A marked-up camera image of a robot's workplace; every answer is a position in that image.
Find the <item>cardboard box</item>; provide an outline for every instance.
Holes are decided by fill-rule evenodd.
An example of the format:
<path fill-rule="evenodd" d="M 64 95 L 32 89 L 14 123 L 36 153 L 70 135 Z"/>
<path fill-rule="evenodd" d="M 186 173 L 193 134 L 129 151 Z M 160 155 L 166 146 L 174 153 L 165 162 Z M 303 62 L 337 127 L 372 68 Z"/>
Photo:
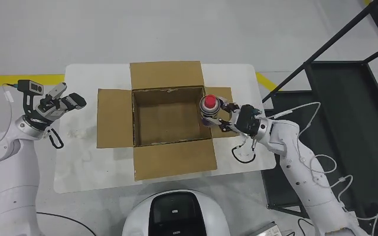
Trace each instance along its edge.
<path fill-rule="evenodd" d="M 217 169 L 212 138 L 236 135 L 203 126 L 199 101 L 232 101 L 231 89 L 204 87 L 199 61 L 131 63 L 130 71 L 131 91 L 99 89 L 97 148 L 133 147 L 136 181 Z"/>

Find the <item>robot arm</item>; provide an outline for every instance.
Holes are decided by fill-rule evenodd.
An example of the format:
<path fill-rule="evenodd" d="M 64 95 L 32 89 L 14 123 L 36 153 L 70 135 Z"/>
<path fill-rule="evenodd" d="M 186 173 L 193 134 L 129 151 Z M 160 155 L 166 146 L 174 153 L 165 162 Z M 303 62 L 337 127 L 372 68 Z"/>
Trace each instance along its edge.
<path fill-rule="evenodd" d="M 220 104 L 228 104 L 223 98 L 218 99 L 221 99 Z M 299 126 L 296 123 L 261 117 L 261 112 L 251 105 L 243 105 L 229 113 L 232 118 L 230 130 L 250 136 L 253 143 L 259 142 L 280 156 L 280 166 L 314 223 L 316 235 L 368 235 L 344 212 L 321 164 L 298 140 Z M 206 114 L 203 119 L 212 122 Z M 221 127 L 225 121 L 213 124 L 226 132 Z"/>
<path fill-rule="evenodd" d="M 34 141 L 53 121 L 86 102 L 77 94 L 60 98 L 67 88 L 60 83 L 33 109 L 33 96 L 42 95 L 43 86 L 29 80 L 11 86 L 24 93 L 25 115 L 12 122 L 0 140 L 0 235 L 41 236 L 35 210 L 40 171 Z"/>

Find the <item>floor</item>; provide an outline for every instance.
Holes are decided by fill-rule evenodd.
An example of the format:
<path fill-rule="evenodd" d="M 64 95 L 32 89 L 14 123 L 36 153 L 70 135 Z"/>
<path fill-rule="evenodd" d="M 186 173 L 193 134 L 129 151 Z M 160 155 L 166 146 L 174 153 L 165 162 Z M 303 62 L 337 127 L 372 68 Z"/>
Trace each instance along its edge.
<path fill-rule="evenodd" d="M 63 74 L 73 63 L 201 60 L 252 64 L 278 84 L 362 7 L 362 0 L 5 1 L 0 74 Z M 365 19 L 320 59 L 364 59 L 378 51 L 377 38 L 372 20 Z M 378 62 L 371 67 L 378 75 Z M 284 89 L 309 89 L 305 75 Z M 260 90 L 262 96 L 268 92 L 263 86 Z M 21 114 L 21 106 L 13 110 Z M 271 221 L 283 235 L 300 234 L 297 217 L 266 209 L 260 172 L 60 195 L 53 190 L 54 149 L 48 140 L 37 142 L 36 149 L 41 170 L 37 209 L 78 219 L 97 235 L 121 235 L 138 202 L 174 188 L 215 198 L 232 235 L 246 235 Z M 90 235 L 65 219 L 38 220 L 46 235 Z M 311 227 L 304 228 L 314 235 Z"/>

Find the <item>black cable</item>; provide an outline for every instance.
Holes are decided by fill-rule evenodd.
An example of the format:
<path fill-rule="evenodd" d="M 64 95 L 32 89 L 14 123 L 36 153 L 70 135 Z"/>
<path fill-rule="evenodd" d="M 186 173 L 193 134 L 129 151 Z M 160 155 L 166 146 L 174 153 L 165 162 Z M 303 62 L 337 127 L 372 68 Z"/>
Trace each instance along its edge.
<path fill-rule="evenodd" d="M 303 219 L 303 218 L 298 219 L 298 226 L 299 226 L 299 228 L 301 229 L 303 235 L 306 236 L 305 231 L 304 231 L 304 230 L 302 229 L 302 227 L 301 227 L 301 223 L 300 223 L 301 221 L 304 221 L 304 222 L 306 222 L 307 224 L 312 225 L 312 226 L 314 226 L 314 225 L 311 224 L 310 222 L 308 222 L 307 220 Z"/>
<path fill-rule="evenodd" d="M 295 236 L 295 232 L 294 231 L 292 231 L 290 234 L 288 234 L 288 235 L 286 235 L 286 236 L 290 236 L 290 235 L 293 235 L 293 236 Z"/>
<path fill-rule="evenodd" d="M 255 154 L 255 153 L 253 154 L 253 158 L 252 158 L 251 160 L 247 160 L 246 162 L 243 161 L 243 160 L 240 160 L 239 158 L 236 157 L 234 151 L 235 151 L 236 149 L 238 149 L 238 148 L 241 148 L 241 147 L 242 147 L 242 145 L 239 145 L 239 146 L 236 146 L 236 147 L 234 147 L 233 149 L 231 149 L 231 153 L 232 153 L 232 155 L 234 156 L 234 158 L 235 158 L 238 162 L 243 163 L 243 164 L 248 164 L 248 163 L 253 162 L 253 161 L 255 160 L 255 158 L 256 158 L 256 154 Z"/>
<path fill-rule="evenodd" d="M 87 230 L 89 230 L 94 236 L 96 236 L 95 232 L 93 232 L 87 225 L 84 225 L 83 223 L 81 223 L 80 221 L 77 221 L 75 219 L 71 219 L 69 217 L 65 217 L 63 215 L 56 215 L 56 214 L 51 214 L 51 213 L 45 213 L 45 212 L 37 212 L 37 214 L 41 214 L 41 215 L 51 215 L 53 217 L 60 217 L 60 218 L 64 218 L 64 219 L 69 219 L 71 221 L 74 221 L 82 226 L 84 226 Z"/>
<path fill-rule="evenodd" d="M 56 148 L 56 149 L 61 149 L 61 148 L 63 148 L 63 147 L 64 147 L 64 143 L 63 143 L 63 141 L 60 139 L 60 136 L 58 135 L 58 133 L 57 133 L 53 128 L 51 128 L 51 130 L 53 131 L 53 133 L 55 134 L 56 138 L 58 139 L 58 141 L 59 141 L 59 143 L 60 143 L 60 146 L 57 146 L 57 145 L 55 144 L 54 139 L 53 139 L 53 137 L 52 137 L 52 135 L 51 135 L 51 133 L 50 133 L 50 130 L 48 130 L 48 131 L 47 131 L 47 133 L 48 133 L 48 138 L 50 139 L 51 144 L 52 144 L 52 145 L 54 146 L 54 148 Z"/>

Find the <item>table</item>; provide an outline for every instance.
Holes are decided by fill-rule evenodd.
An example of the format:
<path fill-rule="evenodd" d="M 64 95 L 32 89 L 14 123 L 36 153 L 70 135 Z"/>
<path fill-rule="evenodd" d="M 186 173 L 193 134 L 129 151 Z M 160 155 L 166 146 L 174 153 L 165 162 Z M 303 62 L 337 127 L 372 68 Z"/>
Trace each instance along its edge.
<path fill-rule="evenodd" d="M 202 64 L 207 87 L 231 87 L 234 102 L 251 104 L 263 110 L 255 69 L 248 64 Z M 65 147 L 57 151 L 54 190 L 58 193 L 86 191 L 176 181 L 204 176 L 226 175 L 272 169 L 273 153 L 256 147 L 255 161 L 242 164 L 235 160 L 231 148 L 241 144 L 241 137 L 213 139 L 218 169 L 215 171 L 134 181 L 133 148 L 97 149 L 97 91 L 131 89 L 129 64 L 72 64 L 66 68 L 65 94 L 77 93 L 87 101 L 82 110 L 72 111 L 60 119 L 59 134 Z M 250 152 L 250 144 L 242 152 Z"/>

